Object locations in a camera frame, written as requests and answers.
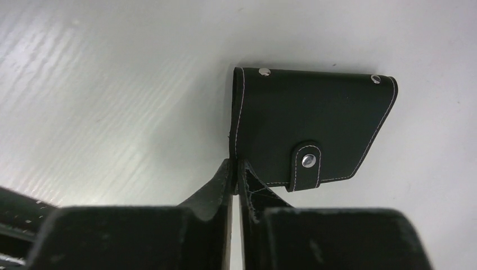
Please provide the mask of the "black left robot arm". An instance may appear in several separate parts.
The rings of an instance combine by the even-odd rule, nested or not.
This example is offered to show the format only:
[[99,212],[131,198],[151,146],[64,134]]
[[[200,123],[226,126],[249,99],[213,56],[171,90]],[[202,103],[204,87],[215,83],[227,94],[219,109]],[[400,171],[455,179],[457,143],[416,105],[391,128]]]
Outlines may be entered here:
[[43,221],[56,207],[1,188],[1,269],[23,267]]

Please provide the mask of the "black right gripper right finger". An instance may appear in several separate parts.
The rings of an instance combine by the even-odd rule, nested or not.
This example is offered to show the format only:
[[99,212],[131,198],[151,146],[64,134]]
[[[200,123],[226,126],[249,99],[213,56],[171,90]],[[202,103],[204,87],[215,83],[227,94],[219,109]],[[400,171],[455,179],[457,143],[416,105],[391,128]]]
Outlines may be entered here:
[[414,226],[387,208],[295,208],[241,160],[245,269],[431,269]]

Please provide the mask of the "black leather card holder wallet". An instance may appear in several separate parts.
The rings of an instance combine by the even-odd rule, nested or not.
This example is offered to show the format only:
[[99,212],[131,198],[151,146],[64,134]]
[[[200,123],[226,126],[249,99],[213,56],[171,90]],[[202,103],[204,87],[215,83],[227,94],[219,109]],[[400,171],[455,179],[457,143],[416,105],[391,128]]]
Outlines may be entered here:
[[230,157],[289,192],[350,179],[397,97],[391,76],[236,67]]

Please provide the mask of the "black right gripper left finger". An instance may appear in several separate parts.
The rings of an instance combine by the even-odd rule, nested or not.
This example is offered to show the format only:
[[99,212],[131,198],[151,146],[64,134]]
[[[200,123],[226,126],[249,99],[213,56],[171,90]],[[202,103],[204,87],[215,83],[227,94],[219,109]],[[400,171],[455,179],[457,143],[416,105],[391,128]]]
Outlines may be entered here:
[[231,162],[177,206],[59,208],[43,223],[27,269],[226,269]]

